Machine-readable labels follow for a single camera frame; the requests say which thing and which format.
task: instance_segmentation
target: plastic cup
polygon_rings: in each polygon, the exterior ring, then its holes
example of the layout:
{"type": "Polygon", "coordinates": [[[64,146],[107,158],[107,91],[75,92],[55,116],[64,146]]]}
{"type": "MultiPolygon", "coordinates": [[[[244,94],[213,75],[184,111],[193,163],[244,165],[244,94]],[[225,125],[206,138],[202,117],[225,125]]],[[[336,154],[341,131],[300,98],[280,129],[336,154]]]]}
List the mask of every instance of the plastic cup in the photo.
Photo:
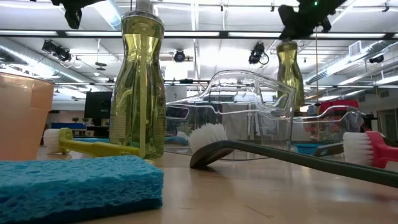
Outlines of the plastic cup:
{"type": "Polygon", "coordinates": [[[51,110],[50,82],[0,72],[0,160],[34,160],[51,110]]]}

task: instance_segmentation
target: yellow dish soap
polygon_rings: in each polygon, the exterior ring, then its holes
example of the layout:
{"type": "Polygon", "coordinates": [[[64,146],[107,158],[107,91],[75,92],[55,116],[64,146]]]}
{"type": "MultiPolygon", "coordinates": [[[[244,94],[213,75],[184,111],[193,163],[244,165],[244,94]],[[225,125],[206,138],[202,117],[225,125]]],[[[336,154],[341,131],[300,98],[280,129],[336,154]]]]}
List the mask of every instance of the yellow dish soap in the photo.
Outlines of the yellow dish soap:
{"type": "Polygon", "coordinates": [[[138,147],[140,156],[163,155],[165,90],[159,52],[164,24],[153,15],[149,0],[136,1],[136,10],[122,17],[124,61],[113,90],[109,140],[138,147]]]}
{"type": "Polygon", "coordinates": [[[294,88],[295,110],[300,111],[300,107],[304,105],[304,84],[297,64],[297,43],[284,40],[277,46],[276,52],[279,59],[278,81],[294,88]]]}

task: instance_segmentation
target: yellow brush handle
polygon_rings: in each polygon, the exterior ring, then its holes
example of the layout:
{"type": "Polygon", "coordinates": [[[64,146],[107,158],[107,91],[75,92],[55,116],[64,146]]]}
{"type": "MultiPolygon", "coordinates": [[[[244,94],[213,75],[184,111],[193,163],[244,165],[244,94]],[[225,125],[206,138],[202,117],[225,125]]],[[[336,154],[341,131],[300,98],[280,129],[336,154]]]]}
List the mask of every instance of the yellow brush handle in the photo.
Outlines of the yellow brush handle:
{"type": "Polygon", "coordinates": [[[60,131],[60,150],[65,153],[67,150],[76,151],[93,157],[103,156],[125,156],[134,155],[140,156],[139,149],[129,146],[118,146],[115,144],[105,142],[80,142],[74,141],[72,138],[72,131],[68,128],[62,128],[60,131]]]}

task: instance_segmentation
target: white bristles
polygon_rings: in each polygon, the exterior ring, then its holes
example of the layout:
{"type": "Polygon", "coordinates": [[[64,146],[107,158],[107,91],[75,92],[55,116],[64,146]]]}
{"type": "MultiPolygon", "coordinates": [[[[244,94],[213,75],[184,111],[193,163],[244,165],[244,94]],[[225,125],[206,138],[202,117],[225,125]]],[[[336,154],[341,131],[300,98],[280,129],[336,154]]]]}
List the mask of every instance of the white bristles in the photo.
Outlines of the white bristles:
{"type": "Polygon", "coordinates": [[[371,166],[373,150],[366,133],[344,133],[343,147],[346,162],[371,166]]]}
{"type": "Polygon", "coordinates": [[[43,145],[47,147],[47,154],[60,152],[60,130],[61,129],[47,129],[44,131],[43,145]]]}
{"type": "Polygon", "coordinates": [[[210,123],[192,131],[188,138],[192,152],[196,152],[203,146],[222,140],[228,140],[224,125],[210,123]]]}

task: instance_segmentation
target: dark green brush handle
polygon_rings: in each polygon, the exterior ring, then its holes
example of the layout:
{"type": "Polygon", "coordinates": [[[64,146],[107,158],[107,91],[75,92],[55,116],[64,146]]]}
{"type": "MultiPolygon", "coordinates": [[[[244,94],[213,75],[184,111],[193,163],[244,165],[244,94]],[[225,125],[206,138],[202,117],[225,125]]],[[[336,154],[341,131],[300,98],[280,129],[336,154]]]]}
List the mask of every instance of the dark green brush handle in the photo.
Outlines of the dark green brush handle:
{"type": "Polygon", "coordinates": [[[383,170],[375,167],[362,166],[340,161],[329,161],[314,156],[298,154],[281,149],[276,149],[258,144],[241,142],[241,141],[218,141],[211,143],[195,152],[199,157],[195,158],[195,154],[191,159],[191,168],[200,168],[214,162],[218,151],[225,149],[237,149],[244,152],[250,152],[261,156],[267,156],[274,159],[291,162],[300,166],[328,172],[331,174],[342,175],[354,179],[365,180],[376,184],[382,184],[394,188],[398,188],[398,173],[383,170]]]}

